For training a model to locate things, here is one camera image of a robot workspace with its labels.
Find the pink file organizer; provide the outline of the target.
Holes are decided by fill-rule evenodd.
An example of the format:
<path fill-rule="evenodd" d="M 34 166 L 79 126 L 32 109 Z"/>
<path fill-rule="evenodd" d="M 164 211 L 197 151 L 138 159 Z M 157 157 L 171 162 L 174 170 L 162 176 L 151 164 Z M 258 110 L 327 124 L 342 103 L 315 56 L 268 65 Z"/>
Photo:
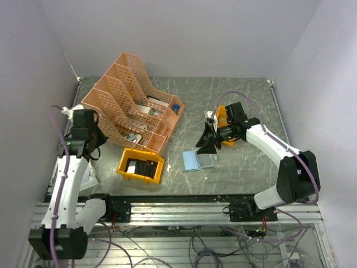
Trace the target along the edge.
<path fill-rule="evenodd" d="M 123 52 L 81 101 L 97 111 L 109 142 L 162 155 L 184 112 L 178 96 L 156 89 L 141 59 Z M 178 114 L 173 106 L 178 104 Z M 142 135 L 140 143 L 125 136 Z"/>

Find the white bin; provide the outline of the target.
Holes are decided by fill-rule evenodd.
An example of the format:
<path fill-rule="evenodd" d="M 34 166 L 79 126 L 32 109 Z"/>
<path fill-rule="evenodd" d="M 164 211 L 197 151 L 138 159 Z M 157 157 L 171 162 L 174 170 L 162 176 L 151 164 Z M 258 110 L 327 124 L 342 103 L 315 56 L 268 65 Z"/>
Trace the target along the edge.
<path fill-rule="evenodd" d="M 81 184 L 80 191 L 91 189 L 99 184 L 96 176 L 96 172 L 93 169 L 91 163 L 88 163 L 88 167 L 86 168 Z"/>

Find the black credit card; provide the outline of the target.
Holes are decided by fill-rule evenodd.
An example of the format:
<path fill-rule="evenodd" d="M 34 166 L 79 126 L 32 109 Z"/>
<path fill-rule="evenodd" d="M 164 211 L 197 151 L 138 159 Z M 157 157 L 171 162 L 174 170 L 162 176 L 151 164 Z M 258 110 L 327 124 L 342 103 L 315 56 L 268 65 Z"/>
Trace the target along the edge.
<path fill-rule="evenodd" d="M 211 168 L 215 166 L 215 159 L 211 154 L 199 154 L 197 156 L 201 168 Z"/>

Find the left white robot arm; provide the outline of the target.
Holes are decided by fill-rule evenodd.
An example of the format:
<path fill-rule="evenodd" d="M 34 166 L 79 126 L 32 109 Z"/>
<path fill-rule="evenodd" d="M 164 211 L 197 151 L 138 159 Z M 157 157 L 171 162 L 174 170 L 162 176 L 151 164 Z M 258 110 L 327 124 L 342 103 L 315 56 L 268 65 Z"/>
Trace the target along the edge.
<path fill-rule="evenodd" d="M 30 230 L 28 241 L 42 260 L 79 260 L 86 253 L 88 235 L 97 221 L 107 222 L 114 214 L 109 195 L 88 198 L 81 211 L 77 202 L 81 182 L 90 167 L 91 154 L 106 142 L 92 109 L 62 108 L 72 127 L 67 136 L 58 130 L 57 177 L 51 200 L 41 224 Z"/>

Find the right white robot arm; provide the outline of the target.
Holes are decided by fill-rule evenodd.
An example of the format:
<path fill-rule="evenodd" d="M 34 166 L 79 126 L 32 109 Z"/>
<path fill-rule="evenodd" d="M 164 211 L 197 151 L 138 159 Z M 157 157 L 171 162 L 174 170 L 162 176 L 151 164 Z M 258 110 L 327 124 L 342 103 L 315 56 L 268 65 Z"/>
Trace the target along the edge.
<path fill-rule="evenodd" d="M 196 144 L 197 154 L 216 154 L 223 142 L 243 140 L 261 150 L 278 167 L 276 184 L 254 195 L 247 205 L 247 217 L 260 220 L 266 209 L 295 202 L 315 204 L 321 189 L 316 157 L 300 151 L 269 132 L 256 117 L 248 118 L 241 103 L 225 106 L 226 124 L 212 111 L 205 112 L 204 131 Z"/>

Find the yellow bin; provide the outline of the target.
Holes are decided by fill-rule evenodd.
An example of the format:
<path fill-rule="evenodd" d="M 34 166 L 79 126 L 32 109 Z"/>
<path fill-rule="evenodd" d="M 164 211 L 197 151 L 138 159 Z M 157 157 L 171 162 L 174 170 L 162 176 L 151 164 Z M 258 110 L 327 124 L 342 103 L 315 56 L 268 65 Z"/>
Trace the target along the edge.
<path fill-rule="evenodd" d="M 126 180 L 139 180 L 158 185 L 164 164 L 164 158 L 154 152 L 125 148 L 117 173 Z"/>
<path fill-rule="evenodd" d="M 216 112 L 216 117 L 218 119 L 218 128 L 230 125 L 227 122 L 228 115 L 226 113 L 226 109 L 225 109 L 224 106 L 222 106 L 222 105 L 219 106 L 219 108 L 218 108 L 218 110 Z M 235 142 L 222 142 L 222 143 L 225 144 L 225 145 L 234 146 Z"/>

